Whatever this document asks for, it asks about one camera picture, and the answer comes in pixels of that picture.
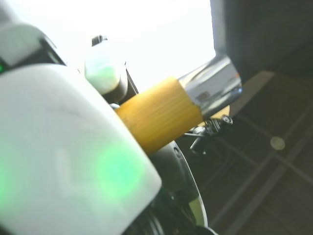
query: dark floor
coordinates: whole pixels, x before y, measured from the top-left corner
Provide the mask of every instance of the dark floor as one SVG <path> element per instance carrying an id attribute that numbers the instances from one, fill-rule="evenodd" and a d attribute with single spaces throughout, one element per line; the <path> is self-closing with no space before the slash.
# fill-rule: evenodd
<path id="1" fill-rule="evenodd" d="M 274 136 L 286 147 L 275 151 Z M 190 162 L 220 235 L 313 234 L 313 82 L 275 76 Z M 193 138 L 178 140 L 188 155 Z"/>

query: silver metal tube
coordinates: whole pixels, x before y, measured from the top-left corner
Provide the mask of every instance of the silver metal tube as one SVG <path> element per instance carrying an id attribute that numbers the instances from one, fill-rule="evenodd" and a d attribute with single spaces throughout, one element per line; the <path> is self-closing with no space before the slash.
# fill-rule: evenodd
<path id="1" fill-rule="evenodd" d="M 179 79 L 204 119 L 234 102 L 242 93 L 241 79 L 227 56 L 216 56 Z"/>

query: bright white window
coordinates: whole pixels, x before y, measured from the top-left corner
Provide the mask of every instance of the bright white window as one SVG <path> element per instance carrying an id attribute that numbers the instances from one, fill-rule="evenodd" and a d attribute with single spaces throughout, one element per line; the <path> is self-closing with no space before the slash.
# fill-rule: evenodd
<path id="1" fill-rule="evenodd" d="M 140 91 L 214 56 L 209 0 L 9 0 L 75 63 L 98 34 L 117 40 Z"/>

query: shiny metal ferrule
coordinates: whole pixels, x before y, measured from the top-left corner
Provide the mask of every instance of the shiny metal ferrule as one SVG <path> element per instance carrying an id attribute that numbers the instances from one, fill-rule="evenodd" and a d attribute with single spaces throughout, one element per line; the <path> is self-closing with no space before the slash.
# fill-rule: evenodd
<path id="1" fill-rule="evenodd" d="M 203 119 L 234 102 L 242 93 L 241 79 L 227 56 L 216 56 L 179 82 L 189 98 L 199 106 Z"/>

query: white plastic shell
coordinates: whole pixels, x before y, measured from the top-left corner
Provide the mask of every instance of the white plastic shell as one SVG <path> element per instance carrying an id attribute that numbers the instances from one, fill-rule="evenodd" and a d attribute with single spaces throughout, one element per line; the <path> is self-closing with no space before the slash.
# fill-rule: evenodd
<path id="1" fill-rule="evenodd" d="M 12 234 L 119 235 L 158 193 L 146 154 L 77 70 L 0 75 L 0 110 L 0 226 Z"/>

